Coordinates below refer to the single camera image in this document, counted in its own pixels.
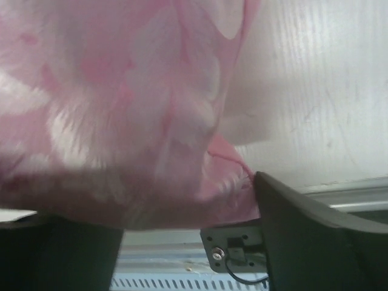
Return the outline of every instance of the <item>pink and white patterned fabric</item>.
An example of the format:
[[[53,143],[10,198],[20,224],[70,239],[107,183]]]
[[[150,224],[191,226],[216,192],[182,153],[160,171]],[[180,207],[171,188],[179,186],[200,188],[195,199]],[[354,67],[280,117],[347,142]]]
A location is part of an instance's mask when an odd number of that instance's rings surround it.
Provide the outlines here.
[[[258,217],[217,134],[256,0],[0,0],[0,207],[125,229]]]

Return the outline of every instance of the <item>screw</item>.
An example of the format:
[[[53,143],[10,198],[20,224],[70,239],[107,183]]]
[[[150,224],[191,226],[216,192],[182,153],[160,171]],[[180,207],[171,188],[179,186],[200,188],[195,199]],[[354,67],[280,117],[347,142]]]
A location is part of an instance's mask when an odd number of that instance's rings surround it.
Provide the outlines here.
[[[223,249],[220,249],[219,247],[215,247],[212,250],[212,253],[213,253],[213,259],[215,259],[216,261],[220,261],[225,257],[225,252],[223,251]]]

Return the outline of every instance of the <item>pink fabric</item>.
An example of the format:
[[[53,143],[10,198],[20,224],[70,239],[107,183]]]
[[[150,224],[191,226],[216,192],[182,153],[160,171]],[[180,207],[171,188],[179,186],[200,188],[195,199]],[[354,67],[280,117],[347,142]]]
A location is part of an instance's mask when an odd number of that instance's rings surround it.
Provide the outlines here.
[[[258,217],[216,131],[256,0],[0,0],[0,206],[126,229]]]

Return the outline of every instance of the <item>wire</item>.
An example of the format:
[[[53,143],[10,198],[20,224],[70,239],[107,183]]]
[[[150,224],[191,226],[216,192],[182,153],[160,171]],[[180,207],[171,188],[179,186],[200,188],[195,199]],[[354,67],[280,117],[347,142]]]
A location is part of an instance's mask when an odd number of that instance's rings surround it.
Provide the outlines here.
[[[230,261],[230,258],[228,255],[225,256],[225,269],[226,271],[228,272],[228,274],[234,279],[236,280],[237,282],[241,283],[241,284],[244,284],[244,285],[258,285],[258,284],[263,284],[264,288],[267,288],[267,285],[269,284],[269,280],[268,280],[268,276],[265,276],[264,278],[261,278],[259,280],[256,280],[256,281],[248,281],[248,280],[244,280],[244,279],[241,279],[239,277],[237,277],[232,271],[231,269],[229,268],[228,266],[228,262]]]

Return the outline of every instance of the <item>white surface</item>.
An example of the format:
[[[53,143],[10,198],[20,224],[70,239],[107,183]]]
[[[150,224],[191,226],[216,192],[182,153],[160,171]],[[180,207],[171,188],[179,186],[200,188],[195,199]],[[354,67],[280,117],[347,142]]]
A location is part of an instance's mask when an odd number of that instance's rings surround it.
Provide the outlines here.
[[[243,274],[242,278],[255,280],[263,274]],[[186,274],[149,274],[149,273],[116,273],[113,276],[112,291],[170,291],[170,290],[228,290],[228,291],[265,291],[262,285],[247,286],[231,279],[228,274],[186,273]]]
[[[222,132],[292,187],[388,175],[388,1],[269,0]]]
[[[20,217],[31,215],[35,211],[0,209],[0,222],[16,220]]]

